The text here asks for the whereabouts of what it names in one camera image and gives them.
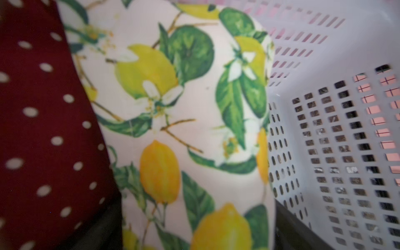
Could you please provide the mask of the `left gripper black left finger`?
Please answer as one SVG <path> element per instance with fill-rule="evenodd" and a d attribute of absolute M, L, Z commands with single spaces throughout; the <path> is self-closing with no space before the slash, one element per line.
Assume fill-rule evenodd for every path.
<path fill-rule="evenodd" d="M 59 245 L 60 250 L 121 250 L 121 194 L 116 193 L 96 216 Z"/>

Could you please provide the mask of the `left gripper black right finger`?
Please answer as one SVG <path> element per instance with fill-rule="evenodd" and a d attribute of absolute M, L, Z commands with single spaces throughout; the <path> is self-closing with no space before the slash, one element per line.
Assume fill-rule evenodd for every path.
<path fill-rule="evenodd" d="M 333 250 L 276 200 L 275 250 Z"/>

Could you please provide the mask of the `red polka dot skirt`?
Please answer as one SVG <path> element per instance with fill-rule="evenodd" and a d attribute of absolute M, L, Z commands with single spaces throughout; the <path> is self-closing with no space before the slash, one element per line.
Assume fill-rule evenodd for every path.
<path fill-rule="evenodd" d="M 1 1 L 1 249 L 60 250 L 118 193 L 55 1 Z"/>

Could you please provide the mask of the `lemon print skirt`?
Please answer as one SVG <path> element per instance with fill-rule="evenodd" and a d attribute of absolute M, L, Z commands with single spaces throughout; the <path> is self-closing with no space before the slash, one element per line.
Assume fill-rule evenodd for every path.
<path fill-rule="evenodd" d="M 57 7 L 122 195 L 123 249 L 272 250 L 264 27 L 209 3 Z"/>

